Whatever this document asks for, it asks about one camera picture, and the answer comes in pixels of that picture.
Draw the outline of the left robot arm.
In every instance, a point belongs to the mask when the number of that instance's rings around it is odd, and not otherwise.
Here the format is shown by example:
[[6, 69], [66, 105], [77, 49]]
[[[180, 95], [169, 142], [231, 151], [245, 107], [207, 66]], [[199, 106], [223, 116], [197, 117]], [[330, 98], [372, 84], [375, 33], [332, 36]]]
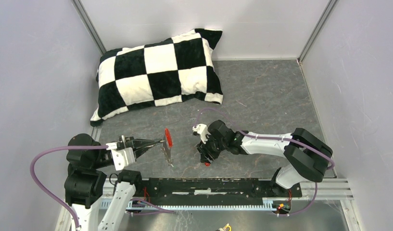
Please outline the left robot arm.
[[[121, 136], [118, 141], [101, 145], [88, 134], [74, 136], [68, 144], [68, 177], [64, 183], [65, 202], [77, 231], [116, 231], [129, 201], [142, 193], [141, 173], [125, 168], [149, 149], [170, 144], [165, 138], [147, 140]], [[107, 175], [100, 168], [114, 166], [119, 174], [112, 201], [102, 219], [99, 210]]]

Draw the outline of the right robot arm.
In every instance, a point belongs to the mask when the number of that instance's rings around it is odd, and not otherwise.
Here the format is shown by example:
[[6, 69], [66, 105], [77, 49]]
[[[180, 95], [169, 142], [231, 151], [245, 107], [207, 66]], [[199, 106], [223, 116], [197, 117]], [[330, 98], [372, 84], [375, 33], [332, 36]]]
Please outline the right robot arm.
[[273, 175], [270, 190], [283, 196], [302, 181], [322, 182], [325, 172], [334, 167], [333, 150], [304, 128], [279, 135], [233, 131], [217, 120], [210, 125], [197, 124], [192, 128], [201, 141], [197, 150], [206, 165], [216, 160], [223, 151], [234, 155], [266, 154], [285, 158], [289, 163]]

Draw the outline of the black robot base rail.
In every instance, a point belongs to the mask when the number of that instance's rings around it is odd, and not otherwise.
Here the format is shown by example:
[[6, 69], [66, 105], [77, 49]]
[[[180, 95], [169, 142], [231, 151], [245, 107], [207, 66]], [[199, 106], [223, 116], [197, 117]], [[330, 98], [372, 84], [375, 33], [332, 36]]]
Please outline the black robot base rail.
[[142, 178], [134, 194], [158, 206], [203, 207], [262, 205], [264, 198], [302, 195], [300, 184], [284, 189], [275, 178]]

